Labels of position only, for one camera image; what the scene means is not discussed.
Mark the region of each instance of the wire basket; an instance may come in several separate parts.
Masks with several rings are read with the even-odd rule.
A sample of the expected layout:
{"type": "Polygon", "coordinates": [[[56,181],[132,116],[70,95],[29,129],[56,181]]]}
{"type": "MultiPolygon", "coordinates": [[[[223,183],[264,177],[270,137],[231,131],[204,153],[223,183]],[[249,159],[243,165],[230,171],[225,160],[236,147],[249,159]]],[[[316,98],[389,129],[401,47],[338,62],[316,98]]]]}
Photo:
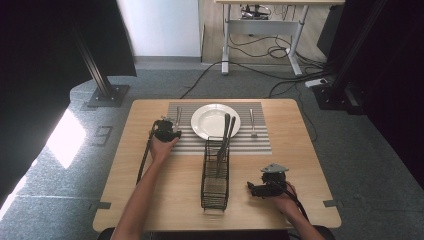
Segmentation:
{"type": "Polygon", "coordinates": [[[201,205],[206,209],[227,208],[229,185],[229,145],[224,150],[222,161],[218,161],[218,151],[222,138],[209,137],[205,143],[203,159],[201,205]]]}

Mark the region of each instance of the knife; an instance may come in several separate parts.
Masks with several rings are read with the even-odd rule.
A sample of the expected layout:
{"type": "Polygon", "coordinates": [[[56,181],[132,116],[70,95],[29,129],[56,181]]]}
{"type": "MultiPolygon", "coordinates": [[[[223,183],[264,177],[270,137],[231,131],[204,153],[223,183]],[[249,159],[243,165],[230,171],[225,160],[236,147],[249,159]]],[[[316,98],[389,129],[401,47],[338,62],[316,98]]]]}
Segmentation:
{"type": "Polygon", "coordinates": [[[219,175],[219,169],[221,167],[221,162],[224,159],[225,156],[225,152],[226,152],[226,148],[225,148],[225,144],[227,141],[227,134],[228,134],[228,127],[230,126],[230,114],[226,113],[225,114],[225,127],[224,127],[224,136],[222,137],[222,144],[221,144],[221,148],[218,150],[218,154],[217,154],[217,170],[216,170],[216,177],[218,177],[219,175]]]}
{"type": "Polygon", "coordinates": [[[180,127],[181,112],[181,107],[177,107],[177,121],[175,122],[174,132],[177,132],[178,128],[180,127]]]}
{"type": "Polygon", "coordinates": [[[225,143],[225,148],[228,148],[228,145],[230,145],[230,139],[231,139],[231,134],[233,133],[233,128],[234,128],[234,124],[236,123],[236,117],[233,116],[231,118],[231,124],[230,124],[230,131],[228,132],[228,138],[227,138],[227,142],[225,143]]]}

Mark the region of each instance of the table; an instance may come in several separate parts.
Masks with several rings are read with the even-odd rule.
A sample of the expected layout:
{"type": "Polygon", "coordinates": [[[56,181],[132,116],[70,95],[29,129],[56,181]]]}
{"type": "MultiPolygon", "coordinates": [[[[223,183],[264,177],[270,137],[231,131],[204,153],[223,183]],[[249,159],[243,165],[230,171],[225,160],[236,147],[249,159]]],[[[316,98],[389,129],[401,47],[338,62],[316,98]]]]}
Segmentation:
{"type": "MultiPolygon", "coordinates": [[[[122,209],[135,188],[148,131],[155,120],[167,114],[168,106],[173,102],[260,102],[272,155],[230,156],[230,192],[225,211],[204,211],[201,208],[203,156],[171,155],[158,179],[146,231],[292,228],[270,202],[252,197],[246,186],[247,181],[262,184],[260,169],[270,163],[290,169],[286,173],[287,180],[295,184],[299,200],[313,224],[329,228],[340,226],[337,208],[326,207],[323,203],[333,198],[294,100],[171,99],[134,101],[93,222],[95,230],[102,231],[117,225],[122,209]]],[[[149,156],[145,169],[150,162],[149,156]]]]}
{"type": "Polygon", "coordinates": [[[260,34],[273,35],[281,34],[292,36],[293,40],[290,48],[286,49],[287,57],[290,60],[293,71],[296,75],[302,75],[296,58],[296,48],[299,43],[303,25],[305,24],[306,15],[309,5],[342,5],[344,0],[215,0],[216,3],[224,4],[224,47],[222,52],[222,74],[227,75],[229,72],[229,34],[260,34]],[[267,4],[267,5],[304,5],[301,18],[296,21],[271,21],[271,20],[232,20],[231,4],[267,4]]]}

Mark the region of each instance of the plate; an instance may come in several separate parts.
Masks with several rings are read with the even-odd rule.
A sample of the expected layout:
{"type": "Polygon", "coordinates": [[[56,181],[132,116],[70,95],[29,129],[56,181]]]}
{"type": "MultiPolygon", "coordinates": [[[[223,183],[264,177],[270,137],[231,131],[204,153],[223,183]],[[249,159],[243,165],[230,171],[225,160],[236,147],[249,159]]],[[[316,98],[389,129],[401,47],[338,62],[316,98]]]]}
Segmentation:
{"type": "Polygon", "coordinates": [[[236,117],[231,137],[240,129],[240,116],[234,109],[222,104],[209,104],[197,109],[191,117],[191,127],[201,138],[222,137],[224,135],[225,114],[236,117]]]}

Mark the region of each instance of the table leg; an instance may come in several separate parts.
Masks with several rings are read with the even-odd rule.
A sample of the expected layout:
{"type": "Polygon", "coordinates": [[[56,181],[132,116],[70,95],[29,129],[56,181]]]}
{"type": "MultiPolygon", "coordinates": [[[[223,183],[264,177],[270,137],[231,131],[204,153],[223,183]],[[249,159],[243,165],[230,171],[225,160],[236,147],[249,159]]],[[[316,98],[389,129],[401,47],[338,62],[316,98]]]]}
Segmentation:
{"type": "Polygon", "coordinates": [[[299,43],[300,35],[302,34],[303,25],[305,25],[305,19],[306,19],[306,15],[308,14],[308,9],[309,9],[308,5],[303,6],[302,17],[299,20],[299,23],[296,29],[296,34],[293,36],[293,41],[291,43],[290,48],[286,49],[287,57],[289,58],[293,71],[296,75],[302,75],[302,71],[300,70],[300,67],[296,58],[296,48],[299,43]]]}
{"type": "Polygon", "coordinates": [[[228,59],[230,50],[228,48],[228,38],[229,38],[229,31],[228,31],[228,25],[230,24],[230,11],[231,11],[231,4],[224,4],[224,48],[222,51],[222,75],[228,75],[228,59]]]}

